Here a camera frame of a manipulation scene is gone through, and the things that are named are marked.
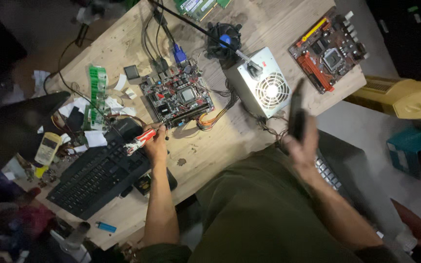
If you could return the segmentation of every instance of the fabric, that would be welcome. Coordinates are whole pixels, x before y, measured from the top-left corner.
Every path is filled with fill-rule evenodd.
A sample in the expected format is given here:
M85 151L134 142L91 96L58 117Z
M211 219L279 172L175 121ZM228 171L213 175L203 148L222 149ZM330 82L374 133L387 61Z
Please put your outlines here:
M295 174L289 158L273 146L227 167L196 194L205 214L194 253L168 245L160 257L144 260L156 245L142 251L141 261L395 262L388 250L362 250L359 257L337 242Z

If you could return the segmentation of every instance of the black keyboard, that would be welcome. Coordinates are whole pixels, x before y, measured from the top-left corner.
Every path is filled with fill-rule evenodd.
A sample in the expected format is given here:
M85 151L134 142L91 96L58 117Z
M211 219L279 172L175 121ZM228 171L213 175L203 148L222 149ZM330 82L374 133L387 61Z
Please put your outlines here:
M114 130L106 133L108 145L85 151L62 173L48 200L87 220L150 169L143 149L126 156L124 148L125 140L141 135L142 128L129 118L115 127L123 137Z

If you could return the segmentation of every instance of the table surface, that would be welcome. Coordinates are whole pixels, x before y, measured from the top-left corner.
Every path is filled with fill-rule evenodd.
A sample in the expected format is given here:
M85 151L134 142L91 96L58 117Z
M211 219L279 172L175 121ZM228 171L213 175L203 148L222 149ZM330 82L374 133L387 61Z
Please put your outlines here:
M165 6L175 10L173 0L164 0ZM286 80L295 87L300 78L306 77L295 60L289 55L288 48L309 27L332 6L333 0L234 0L226 9L216 6L200 23L202 27L209 21L242 24L242 51L250 53L268 46L277 60ZM109 78L108 94L118 98L125 106L134 107L137 116L144 122L153 122L155 116L144 100L138 81L127 82L124 90L131 87L138 97L130 100L124 93L113 90L123 67L137 65L141 76L151 73L148 57L141 43L142 31L151 15L151 5L143 0L128 11L105 33L96 39L78 57L69 63L62 74L68 84L75 81L80 92L90 97L88 66L90 64L106 68ZM188 57L197 59L198 54L205 49L205 36L194 28L165 13L168 27L175 40L183 47ZM157 23L151 21L148 34L151 39L157 32ZM168 40L163 30L159 33L159 46L162 54L169 61L172 54ZM225 89L225 76L217 60L200 57L199 66L204 71L203 77L207 86L212 89ZM356 66L335 85L334 92L319 94L309 81L305 81L303 105L312 115L319 115L332 105L344 99L361 86L366 84L360 66ZM47 83L50 92L66 90L59 76ZM226 104L227 98L211 94L216 110L209 117L216 115ZM286 115L288 108L279 114ZM279 120L269 120L269 126L281 131L286 125ZM240 103L229 110L224 117L209 132L196 128L194 122L169 131L170 140L167 148L171 152L167 165L178 181L178 187L172 192L175 204L194 194L219 171L227 165L272 144L275 138L259 128L254 119L242 108ZM53 164L52 168L61 173L68 163ZM25 180L17 180L24 189L35 185ZM57 214L58 217L76 226L80 218L73 216L55 204L46 200L48 192L56 185L49 184L42 189L38 200ZM88 222L105 222L117 227L115 233L91 228L88 237L103 249L108 249L117 242L122 242L136 231L141 230L145 223L148 199L137 190L125 198L115 198L108 205L92 216Z

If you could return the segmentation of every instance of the power supply unit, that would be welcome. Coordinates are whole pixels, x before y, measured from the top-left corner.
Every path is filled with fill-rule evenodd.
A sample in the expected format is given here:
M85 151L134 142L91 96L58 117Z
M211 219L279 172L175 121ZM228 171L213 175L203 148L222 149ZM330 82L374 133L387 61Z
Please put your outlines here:
M224 74L251 113L270 118L289 104L292 91L268 47L249 57L263 68L259 80L249 75L244 60L224 70Z

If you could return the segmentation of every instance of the fan grille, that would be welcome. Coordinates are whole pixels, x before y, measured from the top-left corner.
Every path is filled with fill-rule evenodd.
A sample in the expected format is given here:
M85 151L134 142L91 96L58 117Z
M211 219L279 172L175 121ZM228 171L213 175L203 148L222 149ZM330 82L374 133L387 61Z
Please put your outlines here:
M284 81L282 74L274 72L258 83L255 89L256 96L261 106L267 110L272 110L280 103L289 98L289 87Z

